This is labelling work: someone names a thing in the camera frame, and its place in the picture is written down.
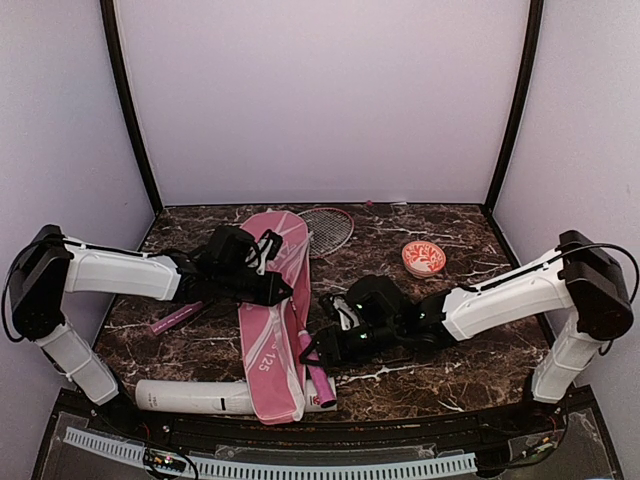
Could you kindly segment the pink racket cover bag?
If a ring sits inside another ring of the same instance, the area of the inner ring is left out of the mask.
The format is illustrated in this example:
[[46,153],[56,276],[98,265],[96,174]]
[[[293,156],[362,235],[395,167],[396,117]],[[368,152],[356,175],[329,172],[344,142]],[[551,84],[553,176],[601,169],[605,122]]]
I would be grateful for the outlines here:
[[293,288],[293,295],[276,306],[244,304],[238,310],[250,400],[263,424],[295,422],[306,405],[306,367],[298,357],[299,332],[306,328],[311,303],[307,224],[292,212],[268,211],[250,217],[242,228],[255,236],[270,229],[282,237],[267,269],[280,273]]

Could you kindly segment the red racket with visible handle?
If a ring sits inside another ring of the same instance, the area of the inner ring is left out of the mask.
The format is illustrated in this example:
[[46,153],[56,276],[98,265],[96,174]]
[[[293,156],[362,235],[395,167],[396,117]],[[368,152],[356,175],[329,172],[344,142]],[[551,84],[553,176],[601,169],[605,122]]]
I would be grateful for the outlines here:
[[296,282],[296,286],[302,287],[303,308],[297,308],[294,298],[289,303],[297,328],[295,359],[303,373],[302,386],[306,387],[308,374],[315,388],[319,407],[327,409],[336,405],[336,394],[323,368],[306,366],[299,362],[299,336],[310,335],[306,330],[310,305],[310,260],[326,257],[339,250],[353,234],[354,221],[346,211],[330,207],[312,208],[299,213],[299,217],[306,224],[308,238],[301,248],[300,277]]

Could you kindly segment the white shuttlecock tube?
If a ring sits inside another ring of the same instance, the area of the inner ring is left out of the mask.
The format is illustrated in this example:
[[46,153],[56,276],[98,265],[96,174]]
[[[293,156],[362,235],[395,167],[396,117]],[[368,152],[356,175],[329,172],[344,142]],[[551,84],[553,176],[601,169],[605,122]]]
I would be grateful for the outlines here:
[[140,380],[135,387],[138,408],[147,411],[207,415],[253,415],[248,384]]

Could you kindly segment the red racket underneath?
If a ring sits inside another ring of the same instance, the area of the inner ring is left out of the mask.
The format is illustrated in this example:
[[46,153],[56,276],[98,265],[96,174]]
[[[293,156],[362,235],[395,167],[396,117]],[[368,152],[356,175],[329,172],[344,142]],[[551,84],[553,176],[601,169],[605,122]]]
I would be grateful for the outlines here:
[[180,309],[172,312],[171,314],[163,317],[150,325],[151,332],[158,336],[165,331],[175,327],[179,323],[189,319],[196,313],[198,313],[204,307],[204,303],[199,301],[192,304],[185,305]]

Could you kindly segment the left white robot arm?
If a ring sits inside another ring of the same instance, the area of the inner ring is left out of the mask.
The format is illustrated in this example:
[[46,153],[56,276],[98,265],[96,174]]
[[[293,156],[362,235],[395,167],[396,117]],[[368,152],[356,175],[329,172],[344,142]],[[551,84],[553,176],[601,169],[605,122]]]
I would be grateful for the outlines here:
[[217,227],[190,252],[157,253],[95,245],[46,225],[14,257],[1,290],[1,324],[12,343],[35,343],[101,411],[120,436],[141,427],[140,412],[113,370],[77,332],[63,310],[68,295],[137,296],[179,305],[227,299],[273,307],[293,289],[268,269],[284,244],[272,229],[255,237],[232,225]]

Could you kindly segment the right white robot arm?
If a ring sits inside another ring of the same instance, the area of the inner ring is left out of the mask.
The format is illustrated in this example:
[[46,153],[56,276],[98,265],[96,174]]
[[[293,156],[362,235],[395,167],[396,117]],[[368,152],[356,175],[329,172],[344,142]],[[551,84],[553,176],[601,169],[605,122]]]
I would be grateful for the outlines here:
[[593,242],[577,230],[538,259],[474,285],[458,285],[413,302],[388,276],[367,275],[344,294],[321,299],[329,326],[299,360],[325,369],[365,360],[395,346],[427,353],[456,346],[525,317],[565,311],[568,318],[531,375],[529,396],[510,413],[521,434],[534,432],[597,353],[633,326],[638,293],[613,257],[625,248]]

